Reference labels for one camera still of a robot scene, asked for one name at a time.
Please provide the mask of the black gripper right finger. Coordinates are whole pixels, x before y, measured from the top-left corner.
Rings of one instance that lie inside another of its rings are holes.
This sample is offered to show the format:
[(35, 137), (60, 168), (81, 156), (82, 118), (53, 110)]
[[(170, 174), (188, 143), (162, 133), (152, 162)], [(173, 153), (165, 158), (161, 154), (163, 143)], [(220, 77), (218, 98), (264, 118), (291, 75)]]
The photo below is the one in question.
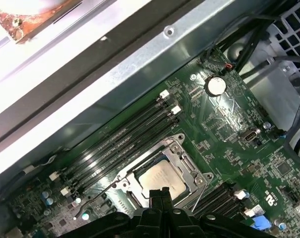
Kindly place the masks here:
[(259, 231), (230, 218), (207, 213), (195, 218), (185, 210), (175, 208), (168, 187), (164, 187), (164, 213), (171, 238), (271, 238)]

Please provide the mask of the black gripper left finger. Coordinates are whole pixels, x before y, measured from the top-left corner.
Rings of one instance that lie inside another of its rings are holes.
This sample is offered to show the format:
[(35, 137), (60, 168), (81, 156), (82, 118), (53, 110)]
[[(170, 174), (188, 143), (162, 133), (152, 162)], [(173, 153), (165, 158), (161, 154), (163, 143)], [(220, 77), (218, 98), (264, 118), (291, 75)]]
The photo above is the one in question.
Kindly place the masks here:
[(133, 217), (114, 212), (70, 231), (61, 238), (163, 238), (163, 202), (161, 190), (150, 191), (149, 208), (138, 209)]

